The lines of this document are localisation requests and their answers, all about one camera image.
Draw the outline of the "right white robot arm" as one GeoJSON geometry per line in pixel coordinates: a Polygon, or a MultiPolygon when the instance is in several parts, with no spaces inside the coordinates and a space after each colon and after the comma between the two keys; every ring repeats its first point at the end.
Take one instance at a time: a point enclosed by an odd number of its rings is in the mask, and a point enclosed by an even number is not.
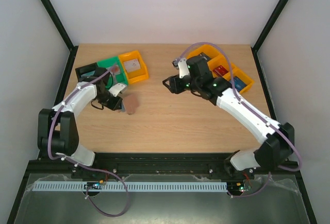
{"type": "Polygon", "coordinates": [[[260,144],[258,148],[238,150],[229,156],[225,163],[228,177],[237,178],[243,170],[254,167],[272,171],[281,167],[293,154],[294,127],[264,115],[244,99],[228,80],[214,77],[202,56],[180,58],[172,63],[179,73],[162,82],[171,93],[189,91],[211,102],[238,120],[260,144]]]}

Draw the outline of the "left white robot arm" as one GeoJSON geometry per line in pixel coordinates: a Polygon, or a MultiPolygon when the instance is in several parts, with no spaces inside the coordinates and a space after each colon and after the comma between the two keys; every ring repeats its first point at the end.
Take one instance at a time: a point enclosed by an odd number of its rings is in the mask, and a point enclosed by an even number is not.
{"type": "Polygon", "coordinates": [[[76,119],[94,100],[101,105],[101,110],[122,109],[120,94],[127,85],[115,82],[115,69],[114,66],[97,67],[92,76],[81,77],[74,90],[59,104],[39,112],[38,148],[51,160],[68,159],[76,165],[93,165],[95,152],[79,143],[76,119]]]}

